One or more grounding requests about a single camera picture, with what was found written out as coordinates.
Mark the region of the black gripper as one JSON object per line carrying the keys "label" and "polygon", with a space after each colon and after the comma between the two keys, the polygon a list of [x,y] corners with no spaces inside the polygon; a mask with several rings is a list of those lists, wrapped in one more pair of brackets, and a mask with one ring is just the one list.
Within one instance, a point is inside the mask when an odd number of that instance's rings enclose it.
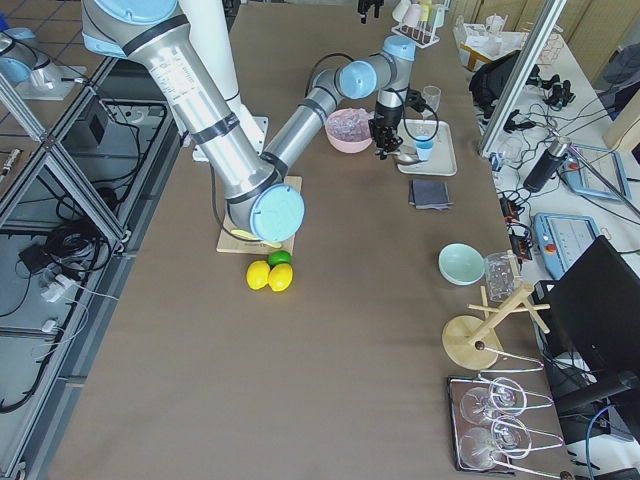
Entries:
{"label": "black gripper", "polygon": [[375,144],[375,155],[380,160],[385,160],[403,144],[403,139],[398,136],[394,127],[383,125],[376,119],[370,119],[368,126],[371,139]]}
{"label": "black gripper", "polygon": [[357,13],[360,17],[360,22],[362,24],[367,23],[370,10],[373,10],[373,17],[378,19],[380,17],[380,10],[384,6],[384,3],[384,0],[358,0]]}

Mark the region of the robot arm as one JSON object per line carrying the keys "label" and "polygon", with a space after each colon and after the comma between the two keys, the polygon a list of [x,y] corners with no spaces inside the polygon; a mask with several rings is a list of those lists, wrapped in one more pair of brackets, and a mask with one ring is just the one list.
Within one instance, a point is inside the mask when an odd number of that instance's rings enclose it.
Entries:
{"label": "robot arm", "polygon": [[281,242],[303,222],[290,167],[345,99],[378,95],[371,131],[383,153],[396,148],[416,46],[385,39],[380,52],[321,72],[266,147],[242,104],[224,8],[219,1],[84,1],[87,49],[143,65],[225,187],[231,222],[257,239]]}

